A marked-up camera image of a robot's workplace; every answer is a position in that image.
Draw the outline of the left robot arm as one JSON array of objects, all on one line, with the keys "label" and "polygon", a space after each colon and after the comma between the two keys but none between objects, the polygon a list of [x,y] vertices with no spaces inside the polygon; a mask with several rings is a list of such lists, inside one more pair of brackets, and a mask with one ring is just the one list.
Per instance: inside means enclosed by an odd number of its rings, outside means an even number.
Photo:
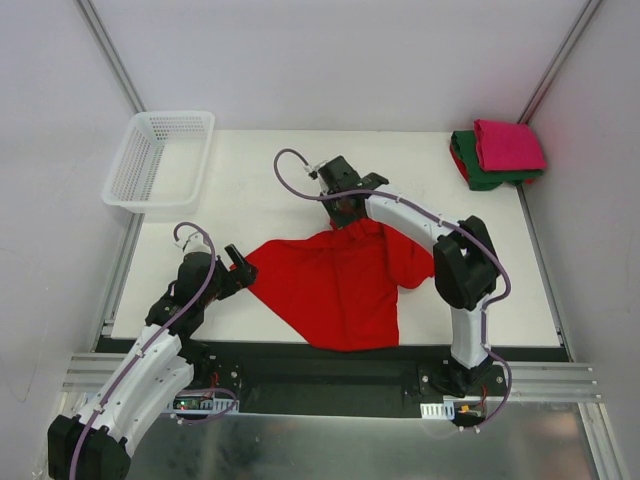
[{"label": "left robot arm", "polygon": [[50,478],[125,478],[141,440],[176,397],[219,392],[211,354],[192,336],[212,302],[252,286],[258,275],[234,245],[225,251],[230,267],[208,250],[185,254],[176,278],[150,307],[141,333],[103,387],[77,413],[52,421]]}]

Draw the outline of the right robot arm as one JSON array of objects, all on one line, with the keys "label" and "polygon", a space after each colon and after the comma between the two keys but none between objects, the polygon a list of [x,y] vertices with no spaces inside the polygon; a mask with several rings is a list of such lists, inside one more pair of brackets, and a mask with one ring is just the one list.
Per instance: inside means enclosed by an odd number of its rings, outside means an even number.
[{"label": "right robot arm", "polygon": [[319,182],[322,204],[337,226],[371,219],[431,254],[436,290],[450,307],[453,337],[450,358],[429,375],[430,385],[458,398],[476,392],[493,363],[486,302],[500,275],[484,222],[470,216],[455,223],[431,213],[401,197],[381,175],[360,176],[342,156],[307,171]]}]

